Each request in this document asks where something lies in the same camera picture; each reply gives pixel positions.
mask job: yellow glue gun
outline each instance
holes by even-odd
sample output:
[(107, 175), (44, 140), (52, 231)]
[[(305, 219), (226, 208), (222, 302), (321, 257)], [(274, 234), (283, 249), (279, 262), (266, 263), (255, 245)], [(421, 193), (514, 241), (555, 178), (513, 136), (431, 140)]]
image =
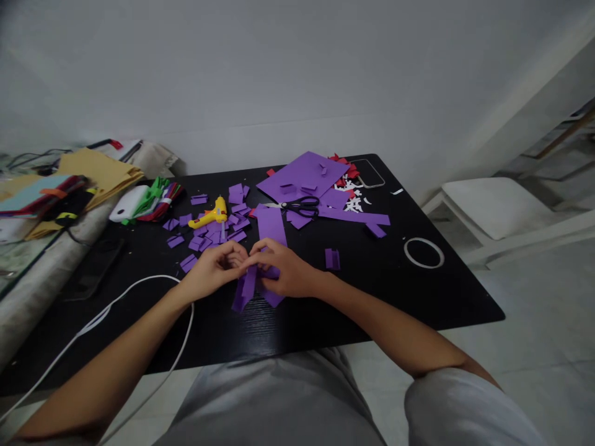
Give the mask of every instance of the yellow glue gun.
[(225, 223), (227, 221), (227, 207), (225, 206), (225, 199), (219, 195), (215, 200), (215, 208), (212, 211), (206, 211), (205, 216), (198, 220), (190, 220), (188, 226), (192, 229), (198, 229), (211, 222)]

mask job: forearm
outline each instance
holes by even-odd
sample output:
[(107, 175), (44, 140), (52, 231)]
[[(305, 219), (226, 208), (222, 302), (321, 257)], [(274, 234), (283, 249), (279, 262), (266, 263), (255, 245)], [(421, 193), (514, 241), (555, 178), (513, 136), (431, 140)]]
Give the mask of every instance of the forearm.
[(445, 367), (458, 367), (498, 385), (486, 370), (437, 331), (333, 274), (323, 274), (316, 297), (358, 324), (413, 378)]
[(99, 439), (124, 405), (174, 322), (188, 307), (175, 288), (52, 394), (17, 437), (91, 434)]

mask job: right hand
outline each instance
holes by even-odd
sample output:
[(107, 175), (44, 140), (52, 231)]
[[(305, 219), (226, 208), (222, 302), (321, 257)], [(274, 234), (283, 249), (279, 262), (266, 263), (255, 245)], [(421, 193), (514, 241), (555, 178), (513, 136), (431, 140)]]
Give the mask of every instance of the right hand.
[(295, 252), (272, 238), (263, 238), (256, 242), (250, 251), (250, 256), (240, 268), (244, 269), (257, 264), (275, 266), (281, 271), (279, 280), (262, 278), (265, 288), (278, 295), (315, 297), (316, 287), (324, 280), (324, 277), (321, 277), (324, 272), (303, 261)]

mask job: hand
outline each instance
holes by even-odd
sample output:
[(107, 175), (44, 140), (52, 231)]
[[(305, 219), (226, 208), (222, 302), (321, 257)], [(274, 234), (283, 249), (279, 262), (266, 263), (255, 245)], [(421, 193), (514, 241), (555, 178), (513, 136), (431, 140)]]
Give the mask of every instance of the hand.
[(316, 286), (324, 280), (324, 273), (310, 266), (288, 247), (274, 241), (272, 238), (263, 238), (256, 242), (250, 251), (250, 257), (245, 260), (241, 268), (252, 265), (265, 265), (279, 268), (279, 280), (262, 278), (266, 289), (289, 297), (313, 297), (316, 295)]
[(202, 299), (222, 285), (246, 273), (242, 262), (248, 258), (246, 248), (233, 240), (206, 249), (196, 264), (172, 290), (185, 304)]

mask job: person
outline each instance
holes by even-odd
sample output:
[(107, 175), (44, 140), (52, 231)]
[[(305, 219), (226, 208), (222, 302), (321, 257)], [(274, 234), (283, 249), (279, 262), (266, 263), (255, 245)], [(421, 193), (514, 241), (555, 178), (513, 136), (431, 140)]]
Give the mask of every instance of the person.
[[(494, 378), (435, 330), (313, 268), (265, 238), (206, 250), (152, 309), (54, 392), (13, 444), (94, 444), (124, 405), (160, 343), (195, 300), (258, 265), (264, 286), (315, 297), (352, 319), (414, 378), (405, 397), (412, 445), (544, 445)], [(158, 445), (384, 445), (341, 350), (328, 348), (204, 367)]]

